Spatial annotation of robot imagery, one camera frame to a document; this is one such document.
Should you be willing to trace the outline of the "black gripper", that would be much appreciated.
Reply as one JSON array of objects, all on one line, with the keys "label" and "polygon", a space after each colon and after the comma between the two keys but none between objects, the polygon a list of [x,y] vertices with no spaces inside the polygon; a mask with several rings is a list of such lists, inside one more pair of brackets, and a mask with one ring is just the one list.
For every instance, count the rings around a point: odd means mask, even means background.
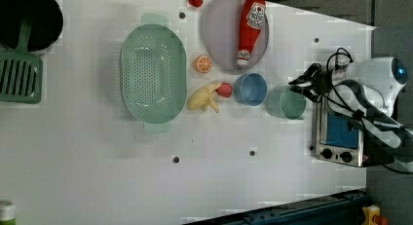
[{"label": "black gripper", "polygon": [[311,102],[319,102],[318,94],[328,94],[333,88],[331,76],[327,70],[321,70],[321,65],[319,63],[312,63],[302,75],[289,82],[289,85],[301,85],[306,83],[313,85],[313,91],[316,94],[313,94],[308,88],[298,86],[292,86],[290,90],[305,96]]}]

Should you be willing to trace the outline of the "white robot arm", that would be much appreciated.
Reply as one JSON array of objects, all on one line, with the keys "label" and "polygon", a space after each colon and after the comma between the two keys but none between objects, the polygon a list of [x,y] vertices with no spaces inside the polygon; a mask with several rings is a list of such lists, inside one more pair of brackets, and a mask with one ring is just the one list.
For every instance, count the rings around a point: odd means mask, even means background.
[{"label": "white robot arm", "polygon": [[412,172],[412,130],[392,118],[394,103],[405,87],[408,72],[395,57],[349,61],[333,68],[313,63],[289,83],[291,90],[313,102],[326,102],[327,111],[347,120],[390,155],[391,166]]}]

